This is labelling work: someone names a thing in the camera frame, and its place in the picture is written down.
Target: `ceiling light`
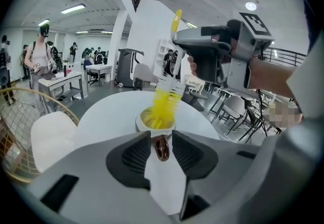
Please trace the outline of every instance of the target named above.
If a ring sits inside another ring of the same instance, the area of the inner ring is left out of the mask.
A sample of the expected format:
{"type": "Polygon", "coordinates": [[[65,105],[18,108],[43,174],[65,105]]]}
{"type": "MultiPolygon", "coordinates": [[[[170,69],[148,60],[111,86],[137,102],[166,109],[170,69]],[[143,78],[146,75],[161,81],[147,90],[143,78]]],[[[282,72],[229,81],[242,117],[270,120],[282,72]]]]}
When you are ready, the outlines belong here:
{"type": "Polygon", "coordinates": [[[49,22],[49,19],[45,19],[42,23],[40,23],[38,26],[42,26],[43,24],[46,24],[47,22],[49,22]]]}
{"type": "Polygon", "coordinates": [[[191,23],[186,23],[186,25],[188,25],[190,28],[197,28],[197,26],[195,26],[194,24],[191,24],[191,23]]]}
{"type": "Polygon", "coordinates": [[[245,7],[247,8],[247,10],[254,11],[257,8],[257,5],[253,2],[247,2],[245,4],[245,7]]]}
{"type": "Polygon", "coordinates": [[[82,8],[85,8],[86,6],[84,4],[80,4],[80,5],[77,5],[77,6],[74,6],[74,7],[71,7],[69,9],[65,9],[63,10],[61,13],[62,14],[67,14],[67,13],[70,13],[72,11],[75,11],[75,10],[79,10],[79,9],[82,9],[82,8]]]}

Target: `black rubber pad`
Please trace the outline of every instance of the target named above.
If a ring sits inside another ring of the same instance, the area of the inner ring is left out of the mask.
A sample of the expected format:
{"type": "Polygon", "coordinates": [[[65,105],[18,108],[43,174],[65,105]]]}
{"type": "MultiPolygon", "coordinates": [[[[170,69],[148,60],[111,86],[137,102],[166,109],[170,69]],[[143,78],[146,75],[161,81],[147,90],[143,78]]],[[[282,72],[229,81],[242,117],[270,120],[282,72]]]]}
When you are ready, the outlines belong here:
{"type": "Polygon", "coordinates": [[[172,151],[189,180],[206,177],[217,165],[218,155],[210,147],[174,130],[172,151]]]}
{"type": "Polygon", "coordinates": [[[58,212],[68,195],[76,185],[78,177],[65,174],[40,200],[51,210],[58,212]]]}
{"type": "Polygon", "coordinates": [[[111,175],[127,187],[150,190],[150,182],[144,178],[145,166],[151,154],[149,131],[112,149],[106,157],[111,175]]]}

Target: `yellow brush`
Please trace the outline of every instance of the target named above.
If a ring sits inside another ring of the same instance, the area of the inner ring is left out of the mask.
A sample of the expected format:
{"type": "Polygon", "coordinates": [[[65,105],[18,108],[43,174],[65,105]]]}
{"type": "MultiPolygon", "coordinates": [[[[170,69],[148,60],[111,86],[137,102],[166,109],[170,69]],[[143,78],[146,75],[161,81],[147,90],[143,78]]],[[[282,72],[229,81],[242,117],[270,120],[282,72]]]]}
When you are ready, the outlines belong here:
{"type": "MultiPolygon", "coordinates": [[[[178,30],[181,14],[182,11],[178,10],[172,22],[170,41],[172,46],[174,46],[172,38],[178,30]]],[[[176,49],[178,58],[173,77],[167,76],[159,79],[155,89],[153,106],[142,117],[144,124],[152,129],[168,129],[173,125],[174,115],[184,92],[185,86],[175,78],[180,68],[183,51],[178,46],[176,46],[176,49]]]]}
{"type": "Polygon", "coordinates": [[[180,81],[173,81],[170,76],[160,78],[156,86],[153,106],[142,117],[144,124],[152,129],[170,128],[174,123],[174,115],[183,92],[184,85],[180,81]]]}

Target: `white round table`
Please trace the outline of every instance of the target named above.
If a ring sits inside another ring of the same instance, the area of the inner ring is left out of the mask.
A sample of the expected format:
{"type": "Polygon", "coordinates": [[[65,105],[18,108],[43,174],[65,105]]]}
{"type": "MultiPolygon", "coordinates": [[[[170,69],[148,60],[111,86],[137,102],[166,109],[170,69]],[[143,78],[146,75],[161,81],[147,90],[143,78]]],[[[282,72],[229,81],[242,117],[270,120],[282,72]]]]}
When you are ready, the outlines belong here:
{"type": "MultiPolygon", "coordinates": [[[[129,91],[98,101],[82,117],[76,130],[74,148],[137,132],[136,116],[152,106],[153,97],[154,92],[129,91]]],[[[210,122],[182,101],[176,112],[176,130],[219,139],[210,122]]],[[[150,180],[151,196],[166,214],[171,215],[181,210],[186,177],[172,153],[172,141],[169,141],[169,148],[170,157],[166,162],[159,161],[154,148],[151,148],[144,176],[150,180]]]]}

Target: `vr headset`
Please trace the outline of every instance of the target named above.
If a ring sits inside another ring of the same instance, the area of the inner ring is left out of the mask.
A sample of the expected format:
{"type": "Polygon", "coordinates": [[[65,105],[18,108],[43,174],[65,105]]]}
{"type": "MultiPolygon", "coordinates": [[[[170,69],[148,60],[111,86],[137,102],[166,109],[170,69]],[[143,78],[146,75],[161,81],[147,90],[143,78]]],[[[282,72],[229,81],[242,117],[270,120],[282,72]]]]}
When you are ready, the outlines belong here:
{"type": "Polygon", "coordinates": [[[39,28],[38,31],[43,37],[48,37],[50,32],[50,26],[48,24],[44,24],[39,28]]]}

